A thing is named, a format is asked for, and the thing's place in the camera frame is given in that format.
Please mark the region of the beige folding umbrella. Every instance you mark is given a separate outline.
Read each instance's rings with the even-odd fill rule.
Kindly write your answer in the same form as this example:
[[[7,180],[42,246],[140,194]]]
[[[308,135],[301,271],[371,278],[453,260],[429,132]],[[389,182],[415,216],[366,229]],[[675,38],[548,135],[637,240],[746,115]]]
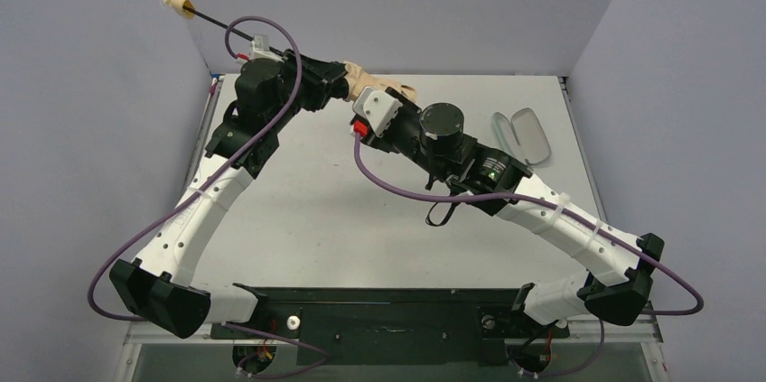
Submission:
[[[193,17],[197,16],[223,29],[229,27],[226,23],[214,19],[197,10],[191,3],[191,0],[162,0],[162,2],[165,5],[171,7],[179,16],[186,19],[192,19]],[[349,93],[346,97],[347,101],[356,100],[364,88],[371,87],[379,90],[392,88],[410,101],[416,102],[417,92],[415,88],[395,79],[386,79],[374,76],[366,72],[360,65],[351,61],[344,61],[342,64],[346,70],[346,75],[344,78],[349,85]]]

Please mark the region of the mint green umbrella case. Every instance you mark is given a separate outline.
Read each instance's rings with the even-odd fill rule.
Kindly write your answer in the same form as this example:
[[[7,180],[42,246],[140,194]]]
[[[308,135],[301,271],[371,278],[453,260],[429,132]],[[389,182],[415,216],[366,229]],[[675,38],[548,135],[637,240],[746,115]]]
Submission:
[[[525,107],[507,117],[494,112],[490,124],[500,149],[527,165],[540,165],[552,153],[546,133],[537,114]]]

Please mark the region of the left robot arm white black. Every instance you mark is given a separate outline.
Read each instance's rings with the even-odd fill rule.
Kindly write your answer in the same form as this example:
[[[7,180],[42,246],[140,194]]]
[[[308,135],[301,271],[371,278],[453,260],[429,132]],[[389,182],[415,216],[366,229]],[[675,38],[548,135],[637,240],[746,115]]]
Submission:
[[[245,62],[224,79],[236,97],[212,131],[179,211],[151,228],[135,257],[117,260],[108,277],[135,316],[185,339],[205,323],[248,321],[257,297],[235,285],[192,286],[195,269],[220,222],[279,146],[278,134],[300,111],[315,112],[350,94],[338,61],[297,58]]]

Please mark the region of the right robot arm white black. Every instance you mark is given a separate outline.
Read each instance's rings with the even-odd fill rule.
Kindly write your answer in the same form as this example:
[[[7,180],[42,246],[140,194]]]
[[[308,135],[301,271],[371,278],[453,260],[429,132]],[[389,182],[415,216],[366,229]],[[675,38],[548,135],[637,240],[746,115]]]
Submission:
[[[521,226],[584,267],[556,282],[523,285],[514,311],[540,325],[591,314],[629,326],[642,314],[661,238],[619,231],[580,209],[512,155],[466,135],[463,112],[453,104],[420,108],[392,88],[366,87],[352,109],[362,144],[401,154],[427,173],[425,193],[414,199],[439,202],[430,190],[441,182],[452,207],[468,204]]]

